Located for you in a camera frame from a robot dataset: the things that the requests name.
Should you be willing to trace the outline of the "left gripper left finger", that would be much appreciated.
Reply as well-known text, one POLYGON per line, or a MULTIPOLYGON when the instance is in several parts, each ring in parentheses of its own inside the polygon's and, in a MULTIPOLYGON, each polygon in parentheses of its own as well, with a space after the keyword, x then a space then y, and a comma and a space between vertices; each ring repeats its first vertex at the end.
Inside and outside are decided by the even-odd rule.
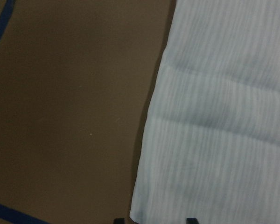
POLYGON ((114 219, 113 224, 125 224, 125 219, 124 218, 116 218, 116 219, 114 219))

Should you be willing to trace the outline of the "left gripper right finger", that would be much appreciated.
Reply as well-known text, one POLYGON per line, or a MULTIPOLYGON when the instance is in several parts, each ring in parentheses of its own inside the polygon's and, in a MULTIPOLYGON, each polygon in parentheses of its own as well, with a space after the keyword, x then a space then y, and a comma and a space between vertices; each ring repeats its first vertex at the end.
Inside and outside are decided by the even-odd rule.
POLYGON ((196 218, 187 218, 186 224, 198 224, 198 220, 196 218))

